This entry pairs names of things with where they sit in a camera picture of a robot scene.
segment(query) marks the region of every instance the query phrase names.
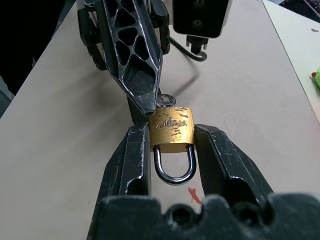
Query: metal ring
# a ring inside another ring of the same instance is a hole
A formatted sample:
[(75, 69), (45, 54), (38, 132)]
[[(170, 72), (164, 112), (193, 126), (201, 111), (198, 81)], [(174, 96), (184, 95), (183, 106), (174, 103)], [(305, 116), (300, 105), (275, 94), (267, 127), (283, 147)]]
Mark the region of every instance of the metal ring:
[(175, 104), (176, 99), (169, 94), (159, 94), (156, 99), (156, 106), (158, 108), (173, 107)]
[(187, 172), (183, 176), (172, 177), (166, 174), (164, 169), (162, 168), (161, 152), (159, 147), (155, 146), (153, 148), (155, 171), (162, 181), (170, 185), (182, 185), (193, 178), (197, 169), (197, 161), (196, 161), (194, 146), (188, 145), (186, 147), (186, 152), (188, 155), (188, 162), (189, 162), (189, 167)]

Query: tabletop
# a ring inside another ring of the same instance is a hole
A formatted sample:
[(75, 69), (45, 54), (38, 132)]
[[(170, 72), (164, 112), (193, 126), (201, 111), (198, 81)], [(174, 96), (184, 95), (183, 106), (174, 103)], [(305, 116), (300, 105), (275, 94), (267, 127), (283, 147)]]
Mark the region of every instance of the tabletop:
[(267, 0), (263, 3), (320, 121), (320, 89), (310, 79), (320, 67), (320, 23)]
[[(261, 0), (234, 0), (206, 52), (197, 80), (179, 91), (195, 69), (171, 47), (161, 91), (192, 108), (195, 123), (224, 130), (274, 191), (319, 193), (320, 125)], [(126, 96), (96, 69), (73, 7), (0, 119), (1, 238), (86, 239), (106, 163), (131, 125)], [(187, 169), (183, 153), (163, 159), (173, 176)], [(162, 211), (200, 210), (188, 192), (204, 197), (199, 172), (173, 187), (151, 169)]]

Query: brass padlock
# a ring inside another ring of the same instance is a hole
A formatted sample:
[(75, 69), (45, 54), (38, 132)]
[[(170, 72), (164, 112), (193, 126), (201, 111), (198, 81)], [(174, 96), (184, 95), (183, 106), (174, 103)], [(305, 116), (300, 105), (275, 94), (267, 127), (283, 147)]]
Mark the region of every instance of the brass padlock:
[[(195, 127), (191, 109), (182, 106), (157, 108), (149, 118), (150, 146), (154, 154), (154, 166), (158, 176), (166, 183), (180, 185), (196, 173), (194, 150)], [(161, 153), (187, 152), (189, 167), (181, 177), (171, 177), (162, 168)]]

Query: padlock body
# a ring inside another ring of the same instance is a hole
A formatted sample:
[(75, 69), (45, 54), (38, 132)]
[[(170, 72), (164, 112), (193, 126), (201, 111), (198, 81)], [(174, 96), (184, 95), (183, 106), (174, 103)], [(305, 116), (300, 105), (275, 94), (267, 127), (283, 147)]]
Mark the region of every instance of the padlock body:
[(157, 108), (149, 117), (149, 130), (151, 149), (158, 146), (162, 153), (186, 152), (187, 145), (195, 144), (194, 120), (188, 107)]

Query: red ink mark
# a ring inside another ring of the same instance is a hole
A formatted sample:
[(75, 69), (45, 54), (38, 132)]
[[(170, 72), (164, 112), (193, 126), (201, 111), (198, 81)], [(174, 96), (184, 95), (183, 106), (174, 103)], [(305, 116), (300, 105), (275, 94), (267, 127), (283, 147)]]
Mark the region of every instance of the red ink mark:
[(201, 201), (196, 194), (196, 189), (192, 187), (188, 187), (188, 191), (191, 194), (192, 199), (194, 199), (197, 204), (201, 204)]

